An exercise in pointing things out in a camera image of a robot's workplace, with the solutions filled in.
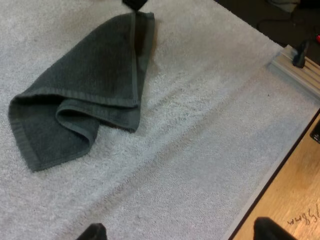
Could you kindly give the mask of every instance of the gray terry cloth surface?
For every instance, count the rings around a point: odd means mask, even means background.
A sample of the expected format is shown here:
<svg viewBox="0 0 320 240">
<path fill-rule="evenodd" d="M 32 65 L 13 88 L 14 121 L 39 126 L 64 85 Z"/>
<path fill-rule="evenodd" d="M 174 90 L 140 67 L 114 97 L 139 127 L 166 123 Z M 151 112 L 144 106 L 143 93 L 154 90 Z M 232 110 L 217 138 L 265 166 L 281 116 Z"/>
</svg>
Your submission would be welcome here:
<svg viewBox="0 0 320 240">
<path fill-rule="evenodd" d="M 32 171 L 88 153 L 100 121 L 137 130 L 154 26 L 152 13 L 112 18 L 14 97 L 9 120 Z"/>
<path fill-rule="evenodd" d="M 1 0 L 3 239 L 74 240 L 102 223 L 111 240 L 219 240 L 320 107 L 268 70 L 282 48 L 214 1 L 149 0 L 141 11 L 154 13 L 156 41 L 137 131 L 101 125 L 88 154 L 31 173 L 10 100 L 129 10 L 119 0 Z"/>
</svg>

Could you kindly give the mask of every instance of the black cable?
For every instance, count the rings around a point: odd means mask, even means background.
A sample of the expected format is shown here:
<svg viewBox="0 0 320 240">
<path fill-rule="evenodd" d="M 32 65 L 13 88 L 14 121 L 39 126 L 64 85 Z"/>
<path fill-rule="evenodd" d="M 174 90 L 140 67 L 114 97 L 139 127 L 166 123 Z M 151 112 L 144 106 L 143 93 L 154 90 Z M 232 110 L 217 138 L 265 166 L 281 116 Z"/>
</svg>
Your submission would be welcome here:
<svg viewBox="0 0 320 240">
<path fill-rule="evenodd" d="M 262 32 L 262 31 L 260 31 L 260 25 L 261 25 L 262 23 L 264 23 L 264 22 L 274 22 L 274 23 L 284 22 L 284 23 L 285 23 L 285 22 L 292 21 L 293 17 L 294 17 L 294 13 L 292 12 L 292 13 L 290 14 L 290 18 L 287 18 L 287 19 L 263 19 L 263 20 L 259 21 L 259 22 L 256 24 L 255 28 L 256 28 L 259 32 Z M 275 43 L 279 44 L 279 45 L 282 45 L 282 46 L 286 46 L 286 45 L 287 45 L 287 43 L 284 43 L 284 42 L 280 42 L 280 41 L 276 41 L 276 40 L 273 40 L 273 41 L 274 41 Z"/>
</svg>

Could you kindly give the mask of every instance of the dark gray towel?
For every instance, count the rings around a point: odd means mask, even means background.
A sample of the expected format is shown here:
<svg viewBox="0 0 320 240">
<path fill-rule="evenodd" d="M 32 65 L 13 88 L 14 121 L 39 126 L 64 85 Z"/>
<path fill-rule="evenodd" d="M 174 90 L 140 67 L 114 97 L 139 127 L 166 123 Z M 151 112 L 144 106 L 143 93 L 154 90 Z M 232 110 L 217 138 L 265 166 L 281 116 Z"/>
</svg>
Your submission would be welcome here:
<svg viewBox="0 0 320 240">
<path fill-rule="evenodd" d="M 9 121 L 32 171 L 88 153 L 100 122 L 137 130 L 154 26 L 153 13 L 110 19 L 12 99 Z"/>
</svg>

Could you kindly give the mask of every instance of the white towel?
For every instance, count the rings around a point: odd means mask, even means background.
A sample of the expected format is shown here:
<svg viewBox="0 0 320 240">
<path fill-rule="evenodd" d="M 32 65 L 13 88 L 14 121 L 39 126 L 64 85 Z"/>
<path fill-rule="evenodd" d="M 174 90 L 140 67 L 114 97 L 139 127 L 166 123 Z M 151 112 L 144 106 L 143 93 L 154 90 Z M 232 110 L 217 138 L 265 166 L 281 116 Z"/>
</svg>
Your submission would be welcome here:
<svg viewBox="0 0 320 240">
<path fill-rule="evenodd" d="M 91 223 L 104 224 L 111 240 L 221 239 L 320 106 L 268 71 L 277 44 L 214 1 L 149 0 L 142 11 L 154 12 L 156 39 L 137 132 L 101 127 L 88 155 L 31 173 L 10 129 L 9 101 L 129 10 L 120 0 L 0 5 L 6 240 L 74 240 Z"/>
</svg>

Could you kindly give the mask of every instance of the wooden table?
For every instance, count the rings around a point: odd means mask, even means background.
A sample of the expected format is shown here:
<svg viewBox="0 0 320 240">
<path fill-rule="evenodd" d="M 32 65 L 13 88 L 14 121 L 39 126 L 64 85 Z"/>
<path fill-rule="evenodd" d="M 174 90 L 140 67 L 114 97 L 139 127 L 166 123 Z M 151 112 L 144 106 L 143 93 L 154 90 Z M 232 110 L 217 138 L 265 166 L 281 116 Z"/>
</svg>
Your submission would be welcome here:
<svg viewBox="0 0 320 240">
<path fill-rule="evenodd" d="M 261 199 L 235 232 L 253 240 L 257 217 L 269 217 L 298 240 L 320 239 L 320 144 L 310 137 L 317 116 Z"/>
</svg>

